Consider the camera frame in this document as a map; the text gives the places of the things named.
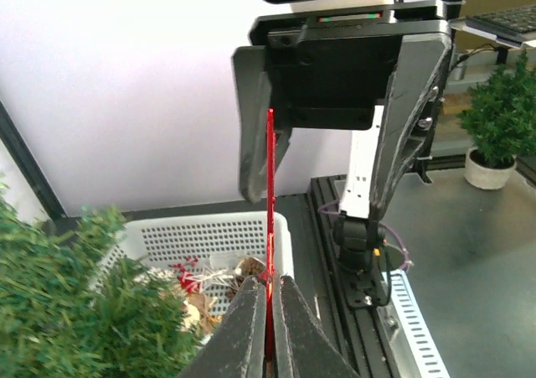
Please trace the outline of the red star tree topper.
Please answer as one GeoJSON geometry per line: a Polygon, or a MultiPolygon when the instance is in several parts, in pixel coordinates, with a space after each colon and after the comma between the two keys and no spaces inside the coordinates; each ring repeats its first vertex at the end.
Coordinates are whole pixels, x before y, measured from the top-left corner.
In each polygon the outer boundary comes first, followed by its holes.
{"type": "Polygon", "coordinates": [[[272,292],[274,277],[274,214],[275,214],[275,172],[276,172],[276,133],[274,110],[267,112],[266,121],[266,204],[267,204],[267,242],[266,242],[266,333],[265,333],[265,371],[267,377],[273,376],[274,323],[272,311],[272,292]]]}

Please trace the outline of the small green christmas tree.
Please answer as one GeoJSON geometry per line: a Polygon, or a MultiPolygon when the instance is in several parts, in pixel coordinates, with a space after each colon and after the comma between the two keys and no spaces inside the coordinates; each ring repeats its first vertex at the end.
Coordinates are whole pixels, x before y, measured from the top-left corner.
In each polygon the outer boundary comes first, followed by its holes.
{"type": "Polygon", "coordinates": [[[2,202],[2,376],[175,377],[193,361],[198,331],[170,285],[138,260],[99,267],[125,223],[94,210],[56,236],[2,202]]]}

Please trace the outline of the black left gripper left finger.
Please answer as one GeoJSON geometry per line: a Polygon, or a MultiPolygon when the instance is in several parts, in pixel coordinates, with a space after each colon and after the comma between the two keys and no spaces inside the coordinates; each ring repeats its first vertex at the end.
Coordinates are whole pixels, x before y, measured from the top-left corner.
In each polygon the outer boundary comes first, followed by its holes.
{"type": "Polygon", "coordinates": [[[247,277],[220,326],[180,378],[262,377],[266,310],[264,283],[247,277]]]}

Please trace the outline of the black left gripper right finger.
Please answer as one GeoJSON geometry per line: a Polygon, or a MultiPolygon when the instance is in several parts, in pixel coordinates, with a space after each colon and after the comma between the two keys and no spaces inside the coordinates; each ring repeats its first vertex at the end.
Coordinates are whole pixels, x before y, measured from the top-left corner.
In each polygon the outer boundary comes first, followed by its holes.
{"type": "Polygon", "coordinates": [[[274,279],[272,311],[277,377],[359,376],[324,334],[292,277],[274,279]]]}

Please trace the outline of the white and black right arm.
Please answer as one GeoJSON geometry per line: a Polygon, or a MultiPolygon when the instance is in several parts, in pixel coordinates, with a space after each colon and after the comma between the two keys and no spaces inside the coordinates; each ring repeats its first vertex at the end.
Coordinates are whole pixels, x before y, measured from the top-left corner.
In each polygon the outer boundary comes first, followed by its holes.
{"type": "Polygon", "coordinates": [[[403,174],[430,147],[451,60],[442,1],[264,16],[232,57],[240,113],[242,197],[256,203],[296,128],[349,130],[336,240],[366,270],[403,174]]]}

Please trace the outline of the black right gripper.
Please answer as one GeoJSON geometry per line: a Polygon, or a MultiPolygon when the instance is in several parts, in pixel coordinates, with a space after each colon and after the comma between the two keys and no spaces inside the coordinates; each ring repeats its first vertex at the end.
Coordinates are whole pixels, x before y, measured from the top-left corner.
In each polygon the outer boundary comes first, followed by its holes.
{"type": "Polygon", "coordinates": [[[412,132],[450,62],[443,2],[263,16],[250,42],[232,56],[241,196],[255,204],[266,191],[270,108],[280,165],[293,127],[366,130],[374,108],[383,106],[369,190],[369,217],[383,218],[424,147],[424,134],[412,132]]]}

